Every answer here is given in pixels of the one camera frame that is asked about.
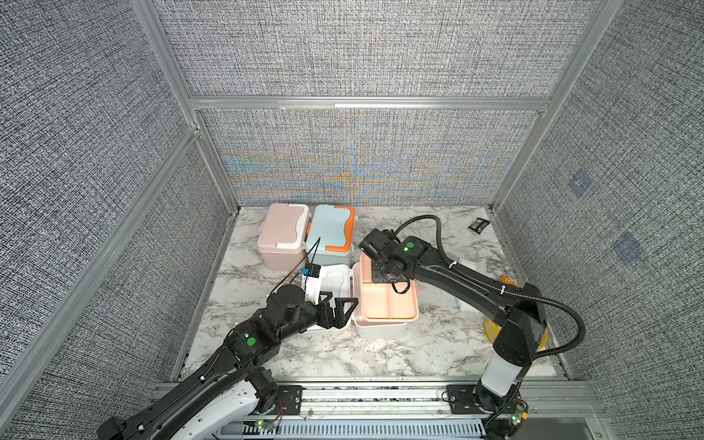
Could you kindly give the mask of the white pink medicine chest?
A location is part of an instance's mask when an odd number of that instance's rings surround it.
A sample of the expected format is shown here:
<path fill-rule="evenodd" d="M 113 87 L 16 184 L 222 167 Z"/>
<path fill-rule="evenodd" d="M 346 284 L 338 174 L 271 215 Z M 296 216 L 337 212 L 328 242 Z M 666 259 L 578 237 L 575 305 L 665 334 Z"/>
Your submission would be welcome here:
<path fill-rule="evenodd" d="M 334 298 L 358 298 L 350 321 L 363 339 L 398 339 L 408 324 L 419 316 L 418 286 L 412 280 L 397 287 L 371 281 L 370 258 L 363 255 L 349 267 L 344 264 L 322 267 L 321 292 Z"/>

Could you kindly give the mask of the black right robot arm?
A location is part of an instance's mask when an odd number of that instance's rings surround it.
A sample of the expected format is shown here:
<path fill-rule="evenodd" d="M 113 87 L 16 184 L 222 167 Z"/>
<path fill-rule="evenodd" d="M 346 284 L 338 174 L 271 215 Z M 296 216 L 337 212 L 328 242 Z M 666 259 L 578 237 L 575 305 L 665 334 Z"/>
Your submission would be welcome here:
<path fill-rule="evenodd" d="M 442 221 L 434 214 L 416 216 L 394 230 L 374 228 L 361 240 L 360 249 L 386 282 L 432 285 L 483 313 L 499 327 L 492 342 L 494 353 L 473 390 L 476 405 L 493 417 L 516 399 L 535 360 L 568 352 L 586 337 L 581 315 L 562 302 L 544 297 L 533 284 L 516 287 L 452 260 L 443 246 Z M 546 306 L 570 316 L 577 332 L 568 343 L 541 350 L 547 328 Z"/>

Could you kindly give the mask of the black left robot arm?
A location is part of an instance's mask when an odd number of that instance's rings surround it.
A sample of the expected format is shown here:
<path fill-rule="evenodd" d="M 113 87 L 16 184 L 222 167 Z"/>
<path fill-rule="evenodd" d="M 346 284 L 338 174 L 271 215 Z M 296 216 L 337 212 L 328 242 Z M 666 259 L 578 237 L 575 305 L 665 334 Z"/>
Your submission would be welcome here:
<path fill-rule="evenodd" d="M 315 304 L 305 291 L 284 284 L 271 293 L 266 305 L 238 324 L 193 374 L 126 418 L 111 417 L 97 429 L 99 439 L 171 439 L 216 397 L 240 381 L 254 385 L 265 408 L 273 404 L 278 386 L 263 365 L 280 352 L 282 342 L 312 326 L 341 329 L 359 305 L 357 298 L 335 298 L 324 291 Z"/>

